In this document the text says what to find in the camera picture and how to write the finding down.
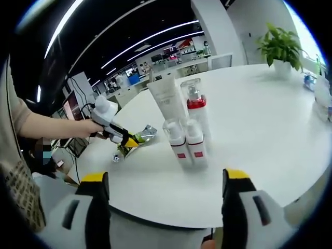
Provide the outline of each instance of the white pillar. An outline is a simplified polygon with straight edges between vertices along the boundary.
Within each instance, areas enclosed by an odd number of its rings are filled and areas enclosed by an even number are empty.
[[[233,65],[244,65],[242,44],[220,0],[191,0],[212,55],[233,53]]]

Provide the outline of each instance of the green leaves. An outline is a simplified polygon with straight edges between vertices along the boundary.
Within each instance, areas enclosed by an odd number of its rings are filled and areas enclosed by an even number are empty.
[[[280,27],[275,27],[271,23],[267,23],[267,27],[269,31],[264,38],[260,37],[257,43],[259,44],[258,50],[261,50],[262,56],[266,57],[268,65],[271,66],[273,60],[277,59],[288,61],[296,70],[302,68],[299,60],[299,50],[302,49],[293,38],[297,35],[292,31],[287,32]]]
[[[298,37],[293,31],[289,31],[289,35]]]

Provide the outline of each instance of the person's hand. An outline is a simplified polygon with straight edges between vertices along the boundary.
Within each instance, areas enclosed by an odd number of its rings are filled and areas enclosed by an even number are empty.
[[[85,139],[92,133],[102,132],[104,128],[92,121],[92,119],[77,121],[77,137]]]

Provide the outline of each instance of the blue box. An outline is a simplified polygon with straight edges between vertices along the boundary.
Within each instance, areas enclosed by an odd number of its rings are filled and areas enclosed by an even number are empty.
[[[129,78],[129,82],[131,85],[136,84],[137,82],[140,82],[140,75],[139,74],[133,74],[132,76],[130,76]]]

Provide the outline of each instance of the beige sleeve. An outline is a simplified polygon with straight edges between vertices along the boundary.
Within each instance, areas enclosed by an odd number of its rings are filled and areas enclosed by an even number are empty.
[[[8,91],[12,122],[15,132],[18,134],[27,117],[30,115],[31,110],[26,106],[23,100],[17,97],[10,68],[8,69]]]

